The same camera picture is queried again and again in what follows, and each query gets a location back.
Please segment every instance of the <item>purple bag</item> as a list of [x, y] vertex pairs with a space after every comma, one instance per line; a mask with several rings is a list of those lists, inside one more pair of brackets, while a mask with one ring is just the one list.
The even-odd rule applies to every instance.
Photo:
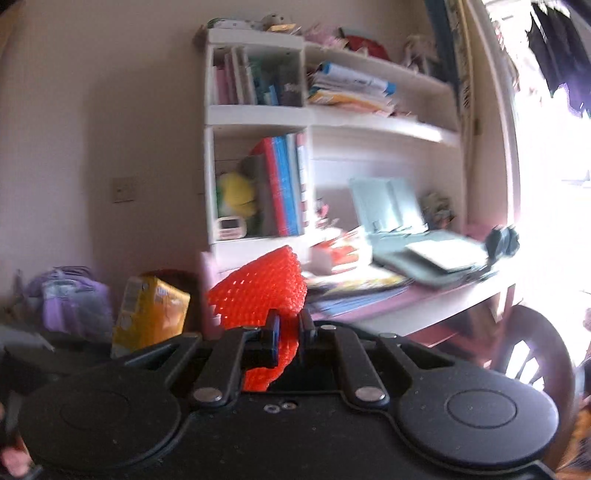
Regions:
[[28, 323], [52, 332], [110, 342], [113, 314], [109, 288], [86, 267], [58, 267], [34, 278], [22, 289]]

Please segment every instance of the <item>headphones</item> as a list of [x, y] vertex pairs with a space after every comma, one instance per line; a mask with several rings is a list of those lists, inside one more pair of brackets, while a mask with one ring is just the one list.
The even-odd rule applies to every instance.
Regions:
[[519, 234], [515, 226], [496, 226], [484, 242], [489, 263], [495, 264], [503, 257], [513, 257], [519, 250]]

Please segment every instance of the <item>orange mesh fabric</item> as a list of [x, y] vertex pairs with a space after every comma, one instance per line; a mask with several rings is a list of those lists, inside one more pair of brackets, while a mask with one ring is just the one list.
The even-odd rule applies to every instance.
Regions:
[[306, 282], [291, 247], [282, 247], [232, 272], [208, 295], [228, 330], [265, 324], [269, 310], [279, 311], [279, 364], [246, 372], [244, 390], [265, 391], [291, 363], [298, 348], [297, 314], [306, 299]]

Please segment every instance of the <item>metal rivet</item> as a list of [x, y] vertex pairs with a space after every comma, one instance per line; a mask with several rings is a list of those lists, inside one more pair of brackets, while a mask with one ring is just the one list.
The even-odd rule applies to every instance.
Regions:
[[193, 393], [193, 398], [202, 403], [213, 403], [216, 401], [220, 401], [222, 397], [222, 392], [220, 392], [217, 388], [213, 387], [198, 388]]
[[283, 410], [295, 410], [297, 408], [297, 403], [286, 401], [281, 404], [281, 408], [283, 408]]
[[355, 390], [355, 397], [361, 401], [374, 402], [383, 400], [386, 397], [386, 394], [381, 388], [361, 387]]
[[267, 413], [279, 413], [281, 411], [279, 405], [265, 405], [263, 410]]

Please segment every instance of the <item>cardboard box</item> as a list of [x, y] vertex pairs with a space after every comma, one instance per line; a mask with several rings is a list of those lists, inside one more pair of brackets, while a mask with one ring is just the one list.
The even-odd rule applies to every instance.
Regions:
[[168, 340], [183, 331], [191, 295], [156, 277], [127, 281], [113, 331], [111, 357]]

